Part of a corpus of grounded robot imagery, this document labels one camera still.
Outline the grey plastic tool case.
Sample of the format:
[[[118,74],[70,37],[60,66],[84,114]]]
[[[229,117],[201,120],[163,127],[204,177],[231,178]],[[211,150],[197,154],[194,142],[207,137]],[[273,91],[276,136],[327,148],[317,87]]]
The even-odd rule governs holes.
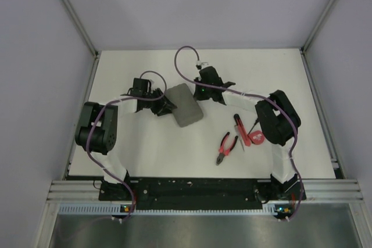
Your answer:
[[[184,128],[203,119],[203,111],[186,83],[171,87],[165,95],[176,106],[172,114],[179,127]]]

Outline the red utility knife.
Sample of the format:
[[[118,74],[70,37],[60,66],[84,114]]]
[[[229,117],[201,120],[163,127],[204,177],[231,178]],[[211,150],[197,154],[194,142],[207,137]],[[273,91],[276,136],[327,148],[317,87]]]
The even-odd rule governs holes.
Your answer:
[[[251,146],[251,140],[248,137],[248,133],[243,125],[243,122],[239,114],[234,114],[233,118],[235,120],[237,129],[238,129],[238,132],[241,138],[242,145],[247,146],[247,147]]]

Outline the red black pliers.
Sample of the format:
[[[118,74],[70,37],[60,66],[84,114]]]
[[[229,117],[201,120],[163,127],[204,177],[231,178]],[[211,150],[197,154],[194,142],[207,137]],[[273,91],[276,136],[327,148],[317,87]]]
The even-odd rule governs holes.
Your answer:
[[[221,140],[220,147],[219,147],[219,154],[216,159],[217,166],[219,166],[223,162],[224,158],[230,154],[230,152],[235,148],[237,144],[238,136],[236,135],[234,137],[234,140],[232,141],[232,144],[228,147],[225,147],[229,136],[230,136],[230,132],[227,132],[225,136],[223,137],[223,139]]]

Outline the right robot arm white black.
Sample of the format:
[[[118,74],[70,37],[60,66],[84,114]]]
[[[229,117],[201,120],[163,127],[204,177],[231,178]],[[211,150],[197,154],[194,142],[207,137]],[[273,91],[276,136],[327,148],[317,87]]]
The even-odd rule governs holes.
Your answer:
[[[277,90],[266,97],[240,92],[232,88],[233,82],[222,84],[218,77],[211,80],[199,77],[192,83],[195,84],[194,96],[197,100],[213,99],[226,106],[256,112],[261,132],[272,144],[273,170],[270,175],[273,182],[272,194],[278,199],[285,199],[292,193],[293,186],[298,184],[298,200],[301,201],[305,189],[293,157],[301,119],[286,94]]]

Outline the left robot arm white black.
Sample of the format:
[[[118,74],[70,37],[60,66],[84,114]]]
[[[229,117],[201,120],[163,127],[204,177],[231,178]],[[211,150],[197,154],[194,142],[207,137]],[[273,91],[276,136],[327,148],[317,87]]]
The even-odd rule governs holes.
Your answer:
[[[128,171],[115,155],[120,117],[143,109],[150,109],[156,116],[164,116],[176,108],[160,88],[151,87],[131,87],[127,93],[107,104],[84,103],[76,128],[75,143],[102,170],[104,180],[113,184],[111,191],[118,199],[128,198],[132,191],[131,184],[125,181]]]

